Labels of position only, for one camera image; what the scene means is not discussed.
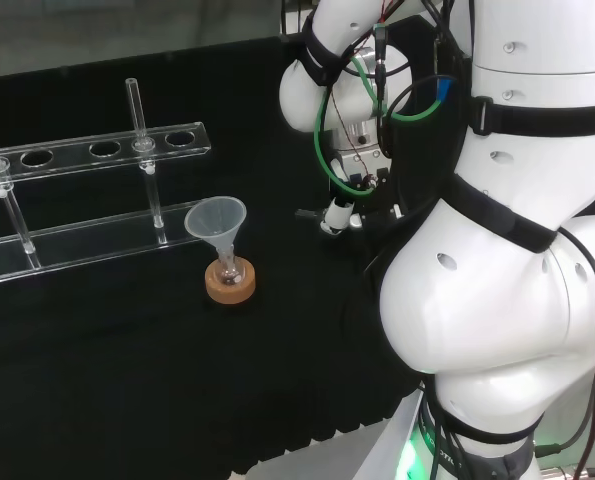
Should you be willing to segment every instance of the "black tablecloth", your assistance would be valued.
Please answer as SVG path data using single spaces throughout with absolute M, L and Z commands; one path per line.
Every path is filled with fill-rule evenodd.
M 423 74 L 432 35 L 423 22 L 407 35 Z M 162 203 L 242 199 L 236 249 L 258 279 L 247 304 L 213 304 L 214 252 L 191 244 L 0 284 L 0 479 L 225 479 L 379 421 L 414 388 L 375 303 L 356 302 L 360 250 L 294 216 L 328 193 L 311 135 L 279 110 L 290 49 L 266 39 L 0 78 L 0 147 L 130 130 L 127 77 L 148 126 L 203 121 L 213 151 L 158 167 Z M 15 192 L 31 229 L 147 208 L 137 168 Z

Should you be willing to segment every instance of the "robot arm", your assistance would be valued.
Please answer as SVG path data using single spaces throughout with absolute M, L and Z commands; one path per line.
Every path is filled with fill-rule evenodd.
M 349 46 L 373 28 L 392 1 L 388 0 L 326 0 L 321 2 L 312 20 L 312 34 L 328 52 L 341 57 Z M 422 10 L 419 0 L 406 2 L 408 12 Z M 369 37 L 361 43 L 355 52 L 363 70 L 374 73 L 376 69 L 375 40 Z M 392 46 L 386 46 L 384 66 L 390 72 L 407 63 L 406 57 Z M 353 64 L 350 70 L 356 71 Z M 373 91 L 376 84 L 371 80 Z M 412 77 L 410 68 L 386 77 L 384 105 L 390 106 L 397 96 L 410 86 Z M 315 119 L 326 95 L 326 87 L 318 85 L 309 75 L 301 61 L 296 60 L 284 73 L 279 97 L 287 122 L 296 130 L 312 132 Z M 407 95 L 400 105 L 403 107 Z M 335 159 L 331 161 L 331 170 L 344 183 L 372 188 L 386 183 L 390 172 L 390 158 L 381 151 L 378 144 L 376 106 L 366 91 L 362 79 L 347 72 L 341 72 L 332 86 L 332 101 L 328 102 L 324 129 L 333 129 L 333 149 Z M 379 218 L 398 218 L 400 206 L 395 200 L 394 190 L 388 183 L 381 187 L 378 200 L 371 200 L 370 205 L 356 205 L 352 197 L 339 197 L 332 193 L 332 199 L 325 211 L 321 228 L 331 235 L 350 226 L 361 228 L 360 219 L 366 215 L 381 211 L 393 212 L 392 215 Z M 354 211 L 355 220 L 351 222 Z
M 518 116 L 595 107 L 595 0 L 473 3 L 473 97 L 516 109 Z M 378 20 L 381 4 L 323 0 L 313 31 L 341 55 Z M 398 54 L 388 51 L 386 61 L 392 64 L 387 70 L 405 62 Z M 410 84 L 407 75 L 389 78 L 387 101 Z M 299 62 L 289 67 L 280 98 L 294 128 L 314 128 L 323 91 Z M 372 102 L 359 79 L 342 73 L 333 92 L 345 123 L 372 117 Z M 556 231 L 564 223 L 595 257 L 595 218 L 570 220 L 595 199 L 595 131 L 531 135 L 521 133 L 523 125 L 515 121 L 517 131 L 481 134 L 484 115 L 485 110 L 482 126 L 473 127 L 479 132 L 468 130 L 459 177 L 537 225 Z M 339 125 L 329 107 L 326 127 Z M 349 177 L 349 167 L 343 162 L 340 167 L 337 175 Z M 334 205 L 329 211 L 337 220 L 342 207 L 352 212 L 352 205 L 337 210 Z M 579 248 L 559 236 L 534 253 L 442 199 L 389 266 L 380 312 L 399 356 L 414 369 L 436 375 L 443 412 L 488 438 L 528 431 L 595 363 L 595 275 Z M 482 436 L 467 437 L 464 430 L 457 434 L 468 453 L 486 459 L 503 460 L 528 443 L 526 437 L 491 444 Z M 430 449 L 419 430 L 414 437 L 414 449 L 425 471 L 431 471 Z M 521 480 L 540 478 L 534 456 L 529 460 L 519 472 Z M 453 478 L 440 471 L 442 478 Z
M 313 18 L 313 33 L 331 53 L 341 56 L 349 45 L 373 28 L 382 15 L 382 7 L 388 7 L 389 3 L 392 2 L 389 0 L 322 1 Z M 408 1 L 405 5 L 410 15 L 423 11 L 419 0 Z M 374 40 L 370 38 L 366 46 L 374 48 Z M 391 46 L 387 47 L 387 71 L 400 67 L 406 62 L 407 59 L 401 52 Z M 410 69 L 388 77 L 387 101 L 392 102 L 410 83 Z M 313 131 L 324 91 L 324 87 L 318 86 L 310 78 L 299 60 L 288 67 L 282 78 L 279 99 L 284 117 L 295 130 Z M 333 87 L 333 94 L 344 123 L 356 124 L 373 117 L 373 104 L 360 78 L 342 72 Z M 325 128 L 339 127 L 341 127 L 339 116 L 333 105 L 329 105 Z

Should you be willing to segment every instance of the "green cable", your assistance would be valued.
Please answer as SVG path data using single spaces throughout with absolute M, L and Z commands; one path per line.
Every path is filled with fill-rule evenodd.
M 317 158 L 319 159 L 319 163 L 321 164 L 321 168 L 324 169 L 324 172 L 326 172 L 326 175 L 328 175 L 328 178 L 330 178 L 330 180 L 337 185 L 339 188 L 341 188 L 344 192 L 348 193 L 349 195 L 353 195 L 355 197 L 366 197 L 368 195 L 370 195 L 371 193 L 373 193 L 373 189 L 369 189 L 369 190 L 355 190 L 354 188 L 350 188 L 348 185 L 346 185 L 344 182 L 342 182 L 339 178 L 337 178 L 337 175 L 335 175 L 330 168 L 328 168 L 328 165 L 326 164 L 326 160 L 324 159 L 324 155 L 321 153 L 321 146 L 319 145 L 319 129 L 320 129 L 320 125 L 321 125 L 321 117 L 324 114 L 324 107 L 326 106 L 326 95 L 327 93 L 324 92 L 324 97 L 321 101 L 321 106 L 319 107 L 319 113 L 317 113 L 317 120 L 315 121 L 315 152 L 317 152 Z
M 366 72 L 364 72 L 361 63 L 359 63 L 359 60 L 357 60 L 357 58 L 352 57 L 351 61 L 353 62 L 353 65 L 355 65 L 357 73 L 359 73 L 361 81 L 364 84 L 364 87 L 366 88 L 368 95 L 370 95 L 370 98 L 373 100 L 373 105 L 375 106 L 375 108 L 377 108 L 377 96 L 375 95 L 375 92 L 373 92 L 373 87 L 370 85 L 370 82 L 368 81 Z M 437 108 L 439 108 L 440 105 L 441 100 L 435 100 L 435 102 L 430 107 L 428 107 L 425 111 L 418 113 L 417 115 L 399 115 L 398 113 L 393 113 L 392 118 L 393 120 L 397 120 L 399 122 L 416 122 L 418 120 L 423 120 L 424 118 L 431 115 L 435 110 L 437 110 Z M 383 110 L 385 113 L 388 110 L 388 107 L 384 105 Z

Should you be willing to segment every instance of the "green light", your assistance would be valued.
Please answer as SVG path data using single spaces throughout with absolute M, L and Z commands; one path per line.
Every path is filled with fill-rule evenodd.
M 397 465 L 395 480 L 425 480 L 426 471 L 421 459 L 415 451 L 412 440 L 406 442 Z

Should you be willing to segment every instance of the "clear plastic funnel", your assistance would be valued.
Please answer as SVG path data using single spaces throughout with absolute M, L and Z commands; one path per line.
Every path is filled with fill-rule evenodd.
M 217 249 L 222 265 L 219 280 L 227 285 L 241 282 L 246 273 L 233 248 L 233 241 L 245 218 L 246 206 L 241 200 L 212 197 L 195 205 L 184 221 L 188 233 Z

